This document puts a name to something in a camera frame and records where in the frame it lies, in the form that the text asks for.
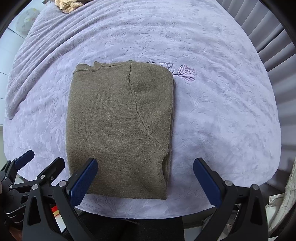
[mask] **yellow cloth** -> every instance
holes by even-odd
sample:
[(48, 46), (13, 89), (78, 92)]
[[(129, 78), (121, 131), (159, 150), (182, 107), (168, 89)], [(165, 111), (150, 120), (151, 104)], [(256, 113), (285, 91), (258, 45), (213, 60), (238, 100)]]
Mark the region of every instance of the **yellow cloth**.
[(64, 13), (70, 13), (84, 4), (77, 0), (55, 0), (56, 6)]

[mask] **embroidered rose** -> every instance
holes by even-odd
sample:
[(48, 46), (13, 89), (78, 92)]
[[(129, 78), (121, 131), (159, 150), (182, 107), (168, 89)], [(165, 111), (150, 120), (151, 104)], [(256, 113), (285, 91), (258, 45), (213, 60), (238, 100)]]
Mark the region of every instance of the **embroidered rose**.
[(195, 80), (195, 70), (192, 68), (189, 68), (188, 66), (186, 66), (185, 64), (181, 65), (180, 68), (178, 69), (177, 74), (173, 74), (176, 75), (178, 77), (181, 77), (184, 80), (187, 80), (188, 82), (194, 81)]

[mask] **fabric pile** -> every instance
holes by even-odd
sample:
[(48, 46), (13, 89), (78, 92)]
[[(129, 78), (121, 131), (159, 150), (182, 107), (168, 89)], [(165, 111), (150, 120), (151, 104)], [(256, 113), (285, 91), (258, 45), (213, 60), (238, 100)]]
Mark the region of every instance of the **fabric pile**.
[(64, 13), (73, 12), (76, 8), (83, 6), (92, 0), (55, 0), (56, 6)]
[(277, 229), (288, 212), (292, 209), (293, 205), (296, 203), (296, 157), (294, 159), (293, 168), (285, 188), (285, 193), (280, 197), (282, 199), (280, 199), (279, 202), (281, 200), (282, 202), (279, 203), (280, 206), (277, 208), (277, 213), (272, 216), (272, 219), (269, 222), (269, 234), (272, 234)]

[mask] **white tile wall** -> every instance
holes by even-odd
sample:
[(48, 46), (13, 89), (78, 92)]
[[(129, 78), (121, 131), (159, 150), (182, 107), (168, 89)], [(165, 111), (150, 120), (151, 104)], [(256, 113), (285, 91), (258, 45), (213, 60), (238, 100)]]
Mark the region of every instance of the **white tile wall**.
[(7, 159), (4, 154), (3, 132), (0, 131), (0, 169), (5, 165)]
[(184, 229), (185, 241), (194, 241), (196, 237), (200, 234), (202, 227), (194, 227), (190, 229)]
[(11, 23), (9, 24), (8, 28), (10, 28), (11, 30), (13, 30), (14, 32), (16, 32), (17, 34), (19, 34), (20, 36), (22, 36), (23, 38), (25, 38), (27, 35), (26, 33), (22, 33), (22, 32), (18, 32), (16, 31), (16, 24), (17, 24), (17, 20), (19, 18), (19, 16), (25, 12), (26, 10), (30, 9), (30, 8), (35, 8), (39, 11), (41, 11), (42, 9), (44, 9), (46, 7), (46, 5), (44, 5), (43, 0), (32, 0), (26, 7), (24, 7), (24, 9), (11, 21)]
[(4, 99), (6, 95), (8, 75), (0, 73), (0, 98)]
[(10, 29), (6, 29), (0, 38), (0, 72), (9, 74), (13, 59), (24, 39)]
[(4, 123), (4, 99), (0, 99), (0, 125)]

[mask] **knit fabric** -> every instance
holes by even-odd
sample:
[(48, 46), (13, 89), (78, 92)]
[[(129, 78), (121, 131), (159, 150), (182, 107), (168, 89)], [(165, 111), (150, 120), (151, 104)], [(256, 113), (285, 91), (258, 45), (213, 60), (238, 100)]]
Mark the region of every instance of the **knit fabric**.
[(66, 149), (71, 174), (99, 164), (88, 193), (166, 199), (173, 76), (134, 61), (79, 64), (71, 83)]
[(91, 0), (55, 0), (55, 4), (62, 12), (70, 13), (90, 1)]

